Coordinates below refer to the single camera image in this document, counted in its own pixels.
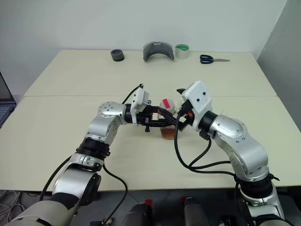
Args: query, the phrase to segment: black tape roll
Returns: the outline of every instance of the black tape roll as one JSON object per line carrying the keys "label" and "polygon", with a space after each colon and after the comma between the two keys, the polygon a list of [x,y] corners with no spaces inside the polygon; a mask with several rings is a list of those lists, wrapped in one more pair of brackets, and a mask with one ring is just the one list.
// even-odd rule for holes
{"label": "black tape roll", "polygon": [[113,49],[111,51],[111,56],[114,61],[122,61],[124,60],[124,55],[121,49]]}

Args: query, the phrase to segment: blue scissors handle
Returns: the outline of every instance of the blue scissors handle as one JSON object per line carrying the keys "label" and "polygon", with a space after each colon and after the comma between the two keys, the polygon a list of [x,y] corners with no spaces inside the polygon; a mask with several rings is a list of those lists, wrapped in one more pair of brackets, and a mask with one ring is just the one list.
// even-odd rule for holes
{"label": "blue scissors handle", "polygon": [[209,55],[200,55],[199,56],[199,59],[200,59],[200,62],[204,65],[206,64],[211,64],[214,62],[214,59],[212,56],[209,56]]}

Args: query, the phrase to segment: laptop keyboard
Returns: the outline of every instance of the laptop keyboard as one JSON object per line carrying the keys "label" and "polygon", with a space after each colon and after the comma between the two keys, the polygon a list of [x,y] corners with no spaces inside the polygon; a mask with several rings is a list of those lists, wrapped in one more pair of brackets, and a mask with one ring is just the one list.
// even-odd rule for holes
{"label": "laptop keyboard", "polygon": [[5,115],[5,113],[9,110],[10,106],[0,106],[0,120]]}

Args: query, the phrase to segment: wall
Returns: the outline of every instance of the wall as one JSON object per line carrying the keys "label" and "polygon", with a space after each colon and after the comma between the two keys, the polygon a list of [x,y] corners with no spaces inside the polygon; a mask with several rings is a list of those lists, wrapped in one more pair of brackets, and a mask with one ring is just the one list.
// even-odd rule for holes
{"label": "wall", "polygon": [[287,1],[258,63],[301,130],[301,1]]}
{"label": "wall", "polygon": [[0,70],[23,94],[63,48],[149,41],[257,58],[286,0],[0,0]]}

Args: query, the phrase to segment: scissors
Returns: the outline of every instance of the scissors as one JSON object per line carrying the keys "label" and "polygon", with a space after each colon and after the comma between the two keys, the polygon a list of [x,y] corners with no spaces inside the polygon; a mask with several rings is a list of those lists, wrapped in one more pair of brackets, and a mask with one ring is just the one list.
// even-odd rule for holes
{"label": "scissors", "polygon": [[211,64],[214,61],[220,61],[220,62],[230,61],[230,60],[226,60],[226,59],[214,59],[212,56],[203,55],[203,54],[199,56],[199,59],[200,59],[201,63],[204,65]]}

